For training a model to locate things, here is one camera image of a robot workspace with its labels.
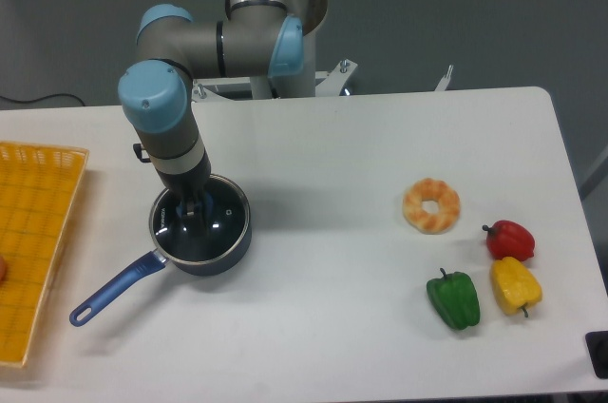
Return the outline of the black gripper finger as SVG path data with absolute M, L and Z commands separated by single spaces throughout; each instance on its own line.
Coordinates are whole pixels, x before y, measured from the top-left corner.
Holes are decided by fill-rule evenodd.
M 197 202 L 197 233 L 201 237 L 207 237 L 213 225 L 213 197 L 206 188 L 198 193 Z
M 199 229 L 200 208 L 196 197 L 184 197 L 178 208 L 178 232 L 192 234 Z

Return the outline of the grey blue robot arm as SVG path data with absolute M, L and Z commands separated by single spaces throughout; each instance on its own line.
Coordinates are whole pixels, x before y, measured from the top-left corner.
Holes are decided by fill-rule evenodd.
M 287 0 L 229 0 L 224 21 L 196 23 L 189 11 L 157 5 L 142 17 L 137 62 L 118 95 L 150 162 L 180 207 L 165 227 L 201 229 L 211 165 L 191 109 L 198 78 L 293 76 L 304 68 L 304 29 Z

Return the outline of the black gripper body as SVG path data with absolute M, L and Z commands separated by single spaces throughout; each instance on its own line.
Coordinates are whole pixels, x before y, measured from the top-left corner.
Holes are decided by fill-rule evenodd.
M 157 171 L 161 182 L 180 199 L 199 199 L 210 179 L 211 164 L 207 155 L 190 170 L 180 174 Z

